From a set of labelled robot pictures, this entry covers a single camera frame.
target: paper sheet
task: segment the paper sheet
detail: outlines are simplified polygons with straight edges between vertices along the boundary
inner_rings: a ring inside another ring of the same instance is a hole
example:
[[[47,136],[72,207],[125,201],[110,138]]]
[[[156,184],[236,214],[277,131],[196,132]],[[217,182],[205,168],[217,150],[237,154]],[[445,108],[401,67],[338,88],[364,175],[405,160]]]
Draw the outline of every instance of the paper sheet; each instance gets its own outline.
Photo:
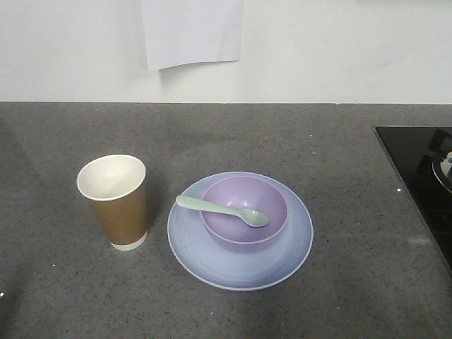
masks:
[[[240,57],[244,0],[141,0],[148,69]]]

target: plate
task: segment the plate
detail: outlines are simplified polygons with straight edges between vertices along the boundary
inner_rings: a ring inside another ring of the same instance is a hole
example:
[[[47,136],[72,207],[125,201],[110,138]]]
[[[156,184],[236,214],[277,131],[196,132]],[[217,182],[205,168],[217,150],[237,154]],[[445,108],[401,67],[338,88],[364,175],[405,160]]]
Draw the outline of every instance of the plate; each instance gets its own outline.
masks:
[[[220,246],[208,233],[200,212],[177,204],[168,218],[168,241],[180,264],[199,280],[233,291],[254,291],[288,279],[304,263],[314,238],[311,217],[299,197],[285,185],[261,174],[225,172],[196,182],[183,194],[201,198],[206,189],[221,179],[244,175],[276,186],[287,201],[287,224],[270,246],[242,253]]]

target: paper cup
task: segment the paper cup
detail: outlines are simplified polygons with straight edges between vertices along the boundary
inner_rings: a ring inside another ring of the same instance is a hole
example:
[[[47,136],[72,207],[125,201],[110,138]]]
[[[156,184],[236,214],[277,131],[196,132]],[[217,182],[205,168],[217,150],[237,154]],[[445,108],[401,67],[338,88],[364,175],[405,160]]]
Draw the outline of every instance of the paper cup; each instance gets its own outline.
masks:
[[[93,160],[78,173],[78,190],[89,200],[115,249],[135,249],[146,239],[145,176],[141,160],[122,154]]]

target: spoon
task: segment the spoon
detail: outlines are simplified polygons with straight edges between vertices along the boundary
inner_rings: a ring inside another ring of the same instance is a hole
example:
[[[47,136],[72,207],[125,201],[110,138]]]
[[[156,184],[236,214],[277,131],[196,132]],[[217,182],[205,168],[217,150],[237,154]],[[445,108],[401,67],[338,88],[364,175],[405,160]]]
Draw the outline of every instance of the spoon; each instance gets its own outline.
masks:
[[[202,199],[192,198],[190,196],[176,197],[177,205],[188,208],[190,210],[203,210],[205,212],[215,212],[222,214],[235,215],[242,219],[251,227],[262,227],[270,221],[268,216],[258,212],[257,210],[249,210],[248,208],[238,209],[227,206],[218,205]]]

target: purple bowl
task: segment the purple bowl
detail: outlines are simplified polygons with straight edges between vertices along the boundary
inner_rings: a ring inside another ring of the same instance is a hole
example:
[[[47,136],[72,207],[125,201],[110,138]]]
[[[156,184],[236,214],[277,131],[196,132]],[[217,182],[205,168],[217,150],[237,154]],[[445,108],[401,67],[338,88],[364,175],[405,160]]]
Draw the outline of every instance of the purple bowl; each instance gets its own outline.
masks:
[[[250,227],[233,215],[201,212],[208,231],[232,244],[259,244],[279,234],[287,219],[287,204],[276,187],[252,177],[220,180],[204,193],[204,200],[233,208],[249,208],[265,213],[270,222],[263,227]]]

